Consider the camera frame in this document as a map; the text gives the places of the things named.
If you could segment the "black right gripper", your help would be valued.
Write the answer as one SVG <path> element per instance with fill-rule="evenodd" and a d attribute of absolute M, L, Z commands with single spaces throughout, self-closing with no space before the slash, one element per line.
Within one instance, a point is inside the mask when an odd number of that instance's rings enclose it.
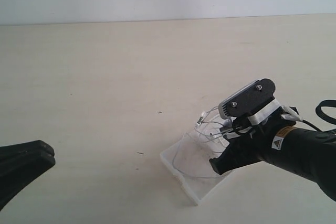
<path fill-rule="evenodd" d="M 271 147 L 272 138 L 278 130 L 294 126 L 294 121 L 281 117 L 282 109 L 272 114 L 266 123 L 254 127 L 254 132 L 229 141 L 228 147 L 217 158 L 209 159 L 213 171 L 222 175 L 228 171 L 258 163 L 263 158 L 263 151 Z"/>

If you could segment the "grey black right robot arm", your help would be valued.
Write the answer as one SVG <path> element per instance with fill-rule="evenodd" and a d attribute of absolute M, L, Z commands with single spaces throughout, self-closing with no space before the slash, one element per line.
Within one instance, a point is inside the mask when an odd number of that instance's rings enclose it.
<path fill-rule="evenodd" d="M 209 163 L 215 173 L 266 162 L 316 183 L 335 200 L 335 135 L 302 129 L 283 115 L 297 115 L 297 108 L 277 109 L 265 124 L 230 139 L 219 157 Z"/>

